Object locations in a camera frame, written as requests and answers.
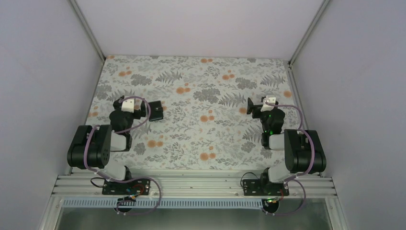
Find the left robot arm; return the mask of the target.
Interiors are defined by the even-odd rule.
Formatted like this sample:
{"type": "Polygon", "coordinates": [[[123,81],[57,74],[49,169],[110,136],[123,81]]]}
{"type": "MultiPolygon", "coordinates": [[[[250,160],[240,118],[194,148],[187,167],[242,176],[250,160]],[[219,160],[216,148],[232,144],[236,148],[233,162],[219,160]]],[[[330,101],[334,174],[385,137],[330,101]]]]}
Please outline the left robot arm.
{"type": "Polygon", "coordinates": [[[137,96],[122,96],[116,100],[108,125],[79,126],[68,149],[69,166],[92,171],[108,182],[127,184],[134,181],[128,167],[110,160],[110,153],[128,151],[132,144],[130,132],[136,128],[134,120],[143,117],[142,125],[149,120],[150,104],[140,98],[140,110],[135,110],[137,99],[137,96]]]}

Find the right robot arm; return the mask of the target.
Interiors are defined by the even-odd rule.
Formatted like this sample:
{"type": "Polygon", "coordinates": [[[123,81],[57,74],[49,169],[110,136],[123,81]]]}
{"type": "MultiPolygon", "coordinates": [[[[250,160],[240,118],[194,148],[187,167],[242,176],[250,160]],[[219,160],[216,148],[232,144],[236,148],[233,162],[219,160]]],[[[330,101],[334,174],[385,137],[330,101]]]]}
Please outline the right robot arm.
{"type": "Polygon", "coordinates": [[[317,131],[305,130],[303,121],[296,129],[283,129],[287,105],[279,104],[273,96],[265,96],[261,104],[247,99],[247,114],[262,125],[261,144],[266,150],[282,150],[284,165],[267,168],[260,180],[263,186],[287,184],[299,176],[321,173],[327,159],[317,131]]]}

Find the black leather card holder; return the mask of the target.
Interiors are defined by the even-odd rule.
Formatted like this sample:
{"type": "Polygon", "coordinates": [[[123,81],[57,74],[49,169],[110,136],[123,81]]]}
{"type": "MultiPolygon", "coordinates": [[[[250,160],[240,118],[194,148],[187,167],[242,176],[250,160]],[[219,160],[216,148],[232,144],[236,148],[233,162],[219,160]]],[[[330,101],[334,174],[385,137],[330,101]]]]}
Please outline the black leather card holder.
{"type": "Polygon", "coordinates": [[[151,109],[149,121],[158,121],[164,118],[163,106],[161,101],[153,101],[148,103],[151,109]]]}

